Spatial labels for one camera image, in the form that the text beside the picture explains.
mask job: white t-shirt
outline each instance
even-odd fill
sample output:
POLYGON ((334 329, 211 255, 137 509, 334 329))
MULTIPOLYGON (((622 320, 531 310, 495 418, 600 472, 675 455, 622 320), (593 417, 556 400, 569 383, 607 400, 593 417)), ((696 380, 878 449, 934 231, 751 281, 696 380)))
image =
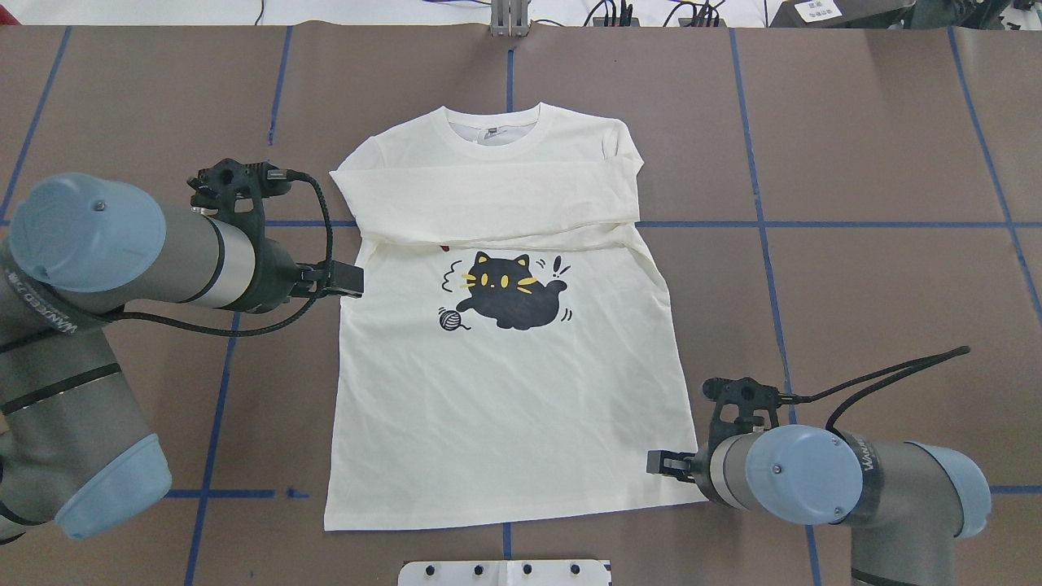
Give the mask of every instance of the white t-shirt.
POLYGON ((621 121, 540 104, 443 107, 330 173, 366 293, 341 304, 327 531, 704 499, 645 472, 697 443, 642 165, 621 121))

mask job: cat face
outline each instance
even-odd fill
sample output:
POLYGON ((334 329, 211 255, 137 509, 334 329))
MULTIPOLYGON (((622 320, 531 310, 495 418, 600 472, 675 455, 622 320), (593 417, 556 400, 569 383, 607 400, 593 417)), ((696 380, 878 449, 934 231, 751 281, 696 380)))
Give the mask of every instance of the cat face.
POLYGON ((474 266, 463 277, 466 279, 464 287, 470 289, 470 294, 475 297, 503 294, 530 295, 529 287, 539 283, 528 269, 527 254, 521 254, 512 261, 493 259, 485 252, 478 252, 474 257, 474 266))

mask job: white mounting plate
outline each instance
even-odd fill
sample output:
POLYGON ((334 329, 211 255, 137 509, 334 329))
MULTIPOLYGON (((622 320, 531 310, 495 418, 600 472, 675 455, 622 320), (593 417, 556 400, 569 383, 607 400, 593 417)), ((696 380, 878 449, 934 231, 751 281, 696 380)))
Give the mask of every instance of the white mounting plate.
POLYGON ((398 586, 611 585, 611 564, 602 560, 410 562, 398 572, 398 586), (578 573, 573 573, 573 565, 578 573))

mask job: sticker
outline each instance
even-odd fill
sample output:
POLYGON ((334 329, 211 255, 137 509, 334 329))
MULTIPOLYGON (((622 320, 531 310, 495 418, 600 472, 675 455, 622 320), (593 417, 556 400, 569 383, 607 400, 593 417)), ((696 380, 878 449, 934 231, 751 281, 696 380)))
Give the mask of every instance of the sticker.
POLYGON ((794 7, 803 22, 826 21, 843 16, 833 0, 811 0, 795 4, 794 7))

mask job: cat graphic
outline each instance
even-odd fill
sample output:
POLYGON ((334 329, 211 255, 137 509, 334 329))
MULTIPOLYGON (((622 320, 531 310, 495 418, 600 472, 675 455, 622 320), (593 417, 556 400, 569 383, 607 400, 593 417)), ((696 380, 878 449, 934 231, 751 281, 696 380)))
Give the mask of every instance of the cat graphic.
POLYGON ((531 276, 527 254, 512 261, 478 252, 474 266, 463 276, 470 298, 460 301, 456 311, 472 309, 495 319, 496 325, 504 329, 528 329, 550 323, 560 309, 557 295, 568 289, 563 280, 543 285, 531 276))

